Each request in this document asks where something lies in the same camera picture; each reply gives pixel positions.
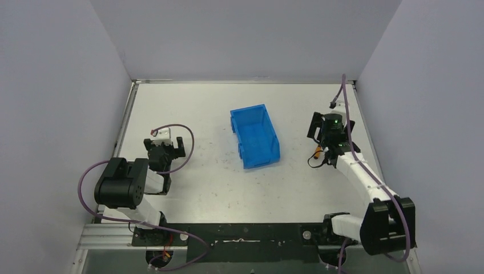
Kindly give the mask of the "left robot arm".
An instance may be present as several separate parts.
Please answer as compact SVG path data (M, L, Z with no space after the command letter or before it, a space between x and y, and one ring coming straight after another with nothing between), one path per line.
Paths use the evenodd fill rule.
M136 226L147 229L147 239L155 246L164 245L169 239L169 229L162 226L166 217L157 210L145 195L166 195L171 186L172 161L186 157L183 138L176 138L176 145L170 137L145 139L146 158L128 161L125 158L111 158L95 190L95 201L107 208L126 215Z

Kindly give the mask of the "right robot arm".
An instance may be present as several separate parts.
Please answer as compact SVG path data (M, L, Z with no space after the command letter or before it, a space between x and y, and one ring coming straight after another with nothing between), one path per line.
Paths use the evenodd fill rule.
M320 147L322 164L337 169L357 190L366 209L363 217L348 212L325 215L322 239L331 245L344 237L362 244L369 255L407 251L416 247L416 207L385 185L349 141L348 125L337 112L314 112L307 136Z

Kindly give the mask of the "orange handled screwdriver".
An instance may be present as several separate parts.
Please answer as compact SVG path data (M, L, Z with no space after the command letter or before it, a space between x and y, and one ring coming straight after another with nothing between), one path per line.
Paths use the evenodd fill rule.
M313 159L318 159L320 157L320 154L322 152L322 148L321 146L317 146L315 151L314 151L314 154L312 156Z

